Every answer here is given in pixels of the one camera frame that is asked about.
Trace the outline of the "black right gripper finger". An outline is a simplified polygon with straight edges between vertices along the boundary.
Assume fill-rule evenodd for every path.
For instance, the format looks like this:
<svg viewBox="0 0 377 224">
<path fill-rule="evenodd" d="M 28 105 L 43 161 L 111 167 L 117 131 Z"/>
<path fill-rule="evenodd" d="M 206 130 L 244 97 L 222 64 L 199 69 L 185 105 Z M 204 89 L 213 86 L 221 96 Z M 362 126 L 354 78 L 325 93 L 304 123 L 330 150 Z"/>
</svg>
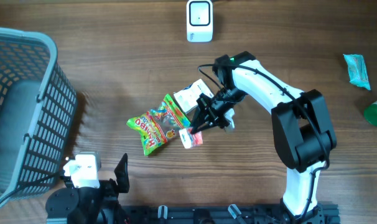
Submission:
<svg viewBox="0 0 377 224">
<path fill-rule="evenodd" d="M 208 121 L 208 109 L 209 106 L 205 105 L 198 105 L 197 109 L 195 110 L 194 116 L 192 118 L 191 126 L 193 122 L 196 121 Z"/>
<path fill-rule="evenodd" d="M 219 127 L 220 125 L 217 122 L 210 121 L 196 121 L 192 123 L 190 134 L 197 134 L 201 131 L 205 131 L 210 128 Z"/>
</svg>

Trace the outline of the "red tissue pack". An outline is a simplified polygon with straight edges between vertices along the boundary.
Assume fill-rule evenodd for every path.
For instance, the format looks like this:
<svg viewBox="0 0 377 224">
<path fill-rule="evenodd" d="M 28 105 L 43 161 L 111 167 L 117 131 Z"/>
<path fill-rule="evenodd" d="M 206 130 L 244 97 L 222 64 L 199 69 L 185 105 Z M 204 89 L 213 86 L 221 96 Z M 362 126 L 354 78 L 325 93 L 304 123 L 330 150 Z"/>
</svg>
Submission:
<svg viewBox="0 0 377 224">
<path fill-rule="evenodd" d="M 184 148 L 191 149 L 203 144 L 202 132 L 191 133 L 192 128 L 184 128 L 179 131 L 179 136 Z"/>
</svg>

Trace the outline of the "white carton box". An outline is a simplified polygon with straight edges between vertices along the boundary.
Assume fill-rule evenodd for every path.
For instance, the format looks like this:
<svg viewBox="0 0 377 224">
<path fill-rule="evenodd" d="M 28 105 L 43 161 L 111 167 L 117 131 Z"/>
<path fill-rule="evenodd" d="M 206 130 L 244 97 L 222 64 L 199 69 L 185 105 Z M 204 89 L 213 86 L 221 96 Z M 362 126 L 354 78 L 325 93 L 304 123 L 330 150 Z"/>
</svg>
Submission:
<svg viewBox="0 0 377 224">
<path fill-rule="evenodd" d="M 202 93 L 210 98 L 214 97 L 211 89 L 200 78 L 184 89 L 174 92 L 173 96 L 182 111 L 188 114 L 198 106 L 197 100 Z"/>
</svg>

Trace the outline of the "Haribo gummy candy bag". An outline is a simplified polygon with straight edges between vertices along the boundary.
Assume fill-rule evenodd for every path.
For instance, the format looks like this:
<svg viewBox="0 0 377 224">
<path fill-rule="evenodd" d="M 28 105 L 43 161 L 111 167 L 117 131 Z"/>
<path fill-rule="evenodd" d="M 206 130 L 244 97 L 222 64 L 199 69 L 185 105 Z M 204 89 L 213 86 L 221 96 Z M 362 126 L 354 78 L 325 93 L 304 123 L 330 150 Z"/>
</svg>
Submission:
<svg viewBox="0 0 377 224">
<path fill-rule="evenodd" d="M 174 99 L 166 94 L 157 108 L 127 120 L 127 126 L 140 134 L 145 156 L 175 138 L 180 129 L 190 126 L 190 121 Z"/>
</svg>

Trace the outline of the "teal wet wipes pack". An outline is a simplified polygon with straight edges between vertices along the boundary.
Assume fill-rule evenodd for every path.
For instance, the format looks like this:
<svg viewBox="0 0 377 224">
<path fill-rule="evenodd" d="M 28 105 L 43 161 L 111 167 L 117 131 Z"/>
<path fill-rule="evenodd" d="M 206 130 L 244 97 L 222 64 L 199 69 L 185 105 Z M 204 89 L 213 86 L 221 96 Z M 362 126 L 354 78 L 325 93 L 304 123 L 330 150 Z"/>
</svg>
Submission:
<svg viewBox="0 0 377 224">
<path fill-rule="evenodd" d="M 371 90 L 364 57 L 359 54 L 344 54 L 348 65 L 350 83 L 360 88 Z"/>
</svg>

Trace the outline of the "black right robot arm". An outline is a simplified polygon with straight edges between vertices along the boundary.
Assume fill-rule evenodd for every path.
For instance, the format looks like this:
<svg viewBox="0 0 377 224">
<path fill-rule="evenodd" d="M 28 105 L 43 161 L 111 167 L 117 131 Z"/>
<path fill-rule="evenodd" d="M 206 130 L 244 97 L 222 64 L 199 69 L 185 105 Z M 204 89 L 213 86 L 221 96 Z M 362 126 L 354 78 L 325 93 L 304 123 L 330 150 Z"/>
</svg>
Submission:
<svg viewBox="0 0 377 224">
<path fill-rule="evenodd" d="M 191 134 L 233 127 L 233 107 L 252 97 L 270 115 L 274 147 L 287 167 L 282 215 L 294 223 L 316 216 L 319 175 L 330 166 L 337 145 L 325 98 L 317 90 L 302 91 L 268 72 L 251 53 L 223 55 L 209 66 L 219 91 L 201 94 L 191 122 Z"/>
</svg>

